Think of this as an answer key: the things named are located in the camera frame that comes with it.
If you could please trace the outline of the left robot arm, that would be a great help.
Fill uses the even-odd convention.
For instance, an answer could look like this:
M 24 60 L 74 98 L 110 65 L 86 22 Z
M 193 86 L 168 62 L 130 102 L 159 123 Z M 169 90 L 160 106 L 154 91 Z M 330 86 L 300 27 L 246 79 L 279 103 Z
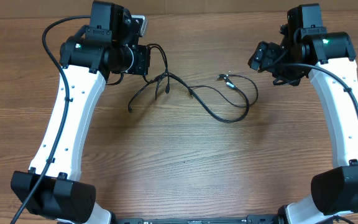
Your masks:
M 59 223 L 114 223 L 81 182 L 83 148 L 95 106 L 110 74 L 146 76 L 150 50 L 140 45 L 147 19 L 120 5 L 95 1 L 82 26 L 53 60 L 60 73 L 45 136 L 27 171 L 15 171 L 11 189 L 21 210 Z

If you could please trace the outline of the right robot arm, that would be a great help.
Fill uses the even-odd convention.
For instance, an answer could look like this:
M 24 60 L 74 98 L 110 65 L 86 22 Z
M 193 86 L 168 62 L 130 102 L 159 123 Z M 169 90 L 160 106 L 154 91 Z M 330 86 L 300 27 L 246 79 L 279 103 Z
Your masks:
M 358 79 L 356 51 L 345 32 L 328 32 L 319 4 L 287 13 L 280 44 L 261 42 L 249 67 L 270 72 L 275 85 L 308 78 L 321 102 L 333 168 L 313 177 L 311 193 L 278 210 L 279 223 L 331 223 L 358 213 Z

